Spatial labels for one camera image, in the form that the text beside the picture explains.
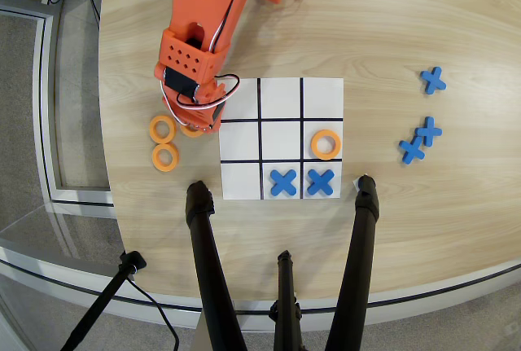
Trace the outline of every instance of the black pole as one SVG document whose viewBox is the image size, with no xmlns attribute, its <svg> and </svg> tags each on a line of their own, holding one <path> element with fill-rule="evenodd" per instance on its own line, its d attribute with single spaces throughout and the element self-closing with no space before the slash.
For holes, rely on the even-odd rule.
<svg viewBox="0 0 521 351">
<path fill-rule="evenodd" d="M 274 351 L 299 351 L 302 345 L 299 304 L 293 288 L 293 261 L 288 251 L 278 255 L 278 300 L 269 310 L 275 321 Z"/>
<path fill-rule="evenodd" d="M 213 351 L 246 351 L 213 239 L 212 194 L 203 182 L 188 187 L 186 223 L 190 228 L 195 270 Z"/>
<path fill-rule="evenodd" d="M 139 254 L 139 252 L 133 251 L 128 254 L 123 254 L 120 257 L 122 263 L 120 264 L 120 270 L 112 278 L 109 284 L 105 287 L 103 292 L 90 306 L 87 313 L 83 316 L 80 322 L 76 325 L 71 335 L 68 337 L 67 342 L 62 348 L 62 351 L 71 351 L 75 349 L 89 333 L 90 328 L 94 325 L 99 315 L 103 312 L 105 307 L 108 305 L 110 300 L 114 297 L 117 291 L 120 289 L 121 284 L 127 279 L 130 274 L 135 274 L 141 268 L 145 268 L 147 263 Z"/>
<path fill-rule="evenodd" d="M 374 229 L 379 218 L 376 185 L 369 176 L 358 181 L 351 245 L 326 351 L 357 351 L 366 320 L 373 265 Z"/>
</svg>

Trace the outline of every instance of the orange ring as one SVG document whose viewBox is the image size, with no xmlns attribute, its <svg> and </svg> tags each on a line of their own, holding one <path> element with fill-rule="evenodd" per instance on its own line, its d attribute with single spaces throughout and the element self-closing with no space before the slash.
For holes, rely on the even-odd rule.
<svg viewBox="0 0 521 351">
<path fill-rule="evenodd" d="M 163 164 L 160 160 L 160 151 L 166 150 L 172 155 L 172 162 L 170 164 Z M 154 148 L 152 152 L 152 163 L 161 172 L 170 172 L 177 166 L 179 162 L 179 151 L 172 143 L 160 143 Z"/>
<path fill-rule="evenodd" d="M 157 125 L 161 121 L 166 123 L 169 127 L 169 133 L 166 135 L 166 137 L 160 137 L 160 135 L 157 133 Z M 159 115 L 152 119 L 152 121 L 150 122 L 150 136 L 155 143 L 170 142 L 173 139 L 173 137 L 176 136 L 176 132 L 176 123 L 170 116 Z"/>
<path fill-rule="evenodd" d="M 335 142 L 333 150 L 329 153 L 322 153 L 318 150 L 318 140 L 324 137 L 333 138 L 333 141 Z M 341 146 L 342 141 L 340 140 L 340 137 L 337 135 L 337 133 L 331 131 L 330 129 L 321 129 L 313 136 L 313 139 L 311 140 L 311 150 L 313 150 L 315 156 L 317 156 L 317 158 L 320 160 L 331 160 L 335 158 L 340 153 Z"/>
<path fill-rule="evenodd" d="M 184 135 L 190 138 L 197 138 L 203 135 L 203 131 L 200 129 L 191 129 L 187 125 L 180 125 L 181 131 Z"/>
</svg>

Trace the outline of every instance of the blue x piece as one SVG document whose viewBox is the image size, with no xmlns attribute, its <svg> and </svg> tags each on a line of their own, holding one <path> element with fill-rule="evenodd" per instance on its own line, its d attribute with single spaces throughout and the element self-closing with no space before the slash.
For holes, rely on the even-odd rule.
<svg viewBox="0 0 521 351">
<path fill-rule="evenodd" d="M 274 186 L 271 187 L 271 195 L 277 196 L 282 191 L 287 192 L 290 196 L 296 194 L 296 188 L 291 184 L 293 179 L 296 178 L 295 170 L 290 169 L 284 176 L 282 176 L 274 169 L 271 171 L 270 176 L 275 181 Z"/>
<path fill-rule="evenodd" d="M 427 116 L 425 118 L 425 127 L 417 128 L 414 132 L 417 136 L 423 137 L 423 144 L 425 146 L 431 147 L 434 142 L 434 137 L 442 135 L 443 130 L 434 126 L 434 117 Z"/>
<path fill-rule="evenodd" d="M 331 169 L 328 169 L 321 176 L 317 173 L 315 169 L 311 169 L 308 172 L 308 176 L 311 177 L 313 182 L 308 187 L 308 193 L 310 195 L 315 195 L 320 190 L 323 190 L 326 195 L 331 195 L 333 193 L 333 188 L 329 185 L 329 181 L 335 176 Z"/>
<path fill-rule="evenodd" d="M 447 89 L 447 84 L 445 84 L 441 79 L 441 68 L 434 68 L 432 73 L 430 72 L 422 72 L 421 77 L 427 81 L 427 88 L 425 88 L 425 93 L 433 94 L 436 89 L 445 90 Z"/>
<path fill-rule="evenodd" d="M 409 165 L 413 162 L 414 158 L 423 160 L 425 153 L 420 150 L 422 144 L 422 137 L 414 137 L 413 142 L 408 143 L 406 141 L 400 141 L 400 147 L 405 150 L 403 161 Z"/>
</svg>

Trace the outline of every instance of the robotic arm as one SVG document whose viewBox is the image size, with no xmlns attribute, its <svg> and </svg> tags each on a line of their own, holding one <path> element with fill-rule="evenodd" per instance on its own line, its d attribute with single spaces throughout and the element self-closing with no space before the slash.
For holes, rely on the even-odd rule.
<svg viewBox="0 0 521 351">
<path fill-rule="evenodd" d="M 218 76 L 247 0 L 173 0 L 172 20 L 163 31 L 160 80 L 164 103 L 181 125 L 217 132 L 225 101 L 238 89 L 239 77 Z M 279 3 L 281 0 L 270 0 Z M 217 78 L 233 77 L 231 90 Z"/>
</svg>

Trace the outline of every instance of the white game board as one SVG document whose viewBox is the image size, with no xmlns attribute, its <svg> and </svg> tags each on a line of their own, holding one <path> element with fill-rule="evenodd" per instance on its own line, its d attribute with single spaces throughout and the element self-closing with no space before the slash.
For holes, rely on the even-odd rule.
<svg viewBox="0 0 521 351">
<path fill-rule="evenodd" d="M 229 89 L 234 80 L 223 81 Z M 339 198 L 342 182 L 342 150 L 333 160 L 319 160 L 311 139 L 321 129 L 343 137 L 343 78 L 248 78 L 227 101 L 219 131 L 222 193 L 229 200 Z M 329 151 L 327 139 L 318 143 Z M 296 171 L 292 181 L 296 195 L 271 194 L 276 169 L 282 176 Z M 333 193 L 308 193 L 313 182 L 308 171 L 335 176 L 329 181 Z"/>
</svg>

